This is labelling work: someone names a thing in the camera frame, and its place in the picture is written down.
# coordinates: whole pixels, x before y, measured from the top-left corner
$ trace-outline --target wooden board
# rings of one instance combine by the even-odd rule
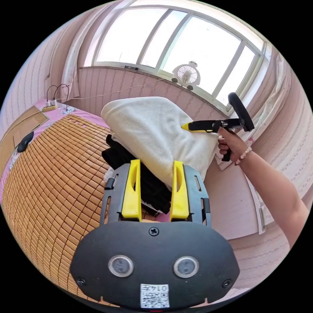
[[[3,139],[0,142],[0,176],[2,176],[3,171],[17,146],[14,143],[14,136],[17,138],[17,132],[19,132],[19,136],[21,136],[22,139],[33,129],[39,125],[42,125],[47,120],[48,118],[36,107],[31,107],[29,110],[25,111],[17,120],[15,120],[15,122],[6,131]],[[29,126],[34,124],[37,126],[29,130]]]

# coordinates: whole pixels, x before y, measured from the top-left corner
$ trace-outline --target white knit blanket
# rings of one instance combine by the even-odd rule
[[[214,157],[218,135],[183,130],[192,119],[162,97],[114,100],[101,111],[112,138],[140,159],[150,172],[172,186],[173,163],[181,161],[204,180]]]

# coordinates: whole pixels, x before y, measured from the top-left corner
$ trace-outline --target white desk fan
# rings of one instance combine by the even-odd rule
[[[177,66],[172,72],[174,74],[172,82],[193,90],[193,86],[200,84],[200,73],[196,69],[197,66],[197,63],[194,61]]]

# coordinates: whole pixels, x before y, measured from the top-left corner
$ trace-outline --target beaded bracelet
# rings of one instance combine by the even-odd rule
[[[244,159],[244,157],[247,155],[248,152],[252,150],[251,147],[249,147],[244,154],[240,156],[240,158],[235,162],[235,166],[239,165],[239,163]]]

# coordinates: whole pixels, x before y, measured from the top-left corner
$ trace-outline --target qr code label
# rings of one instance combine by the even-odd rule
[[[140,304],[142,308],[160,309],[170,307],[168,285],[140,285]]]

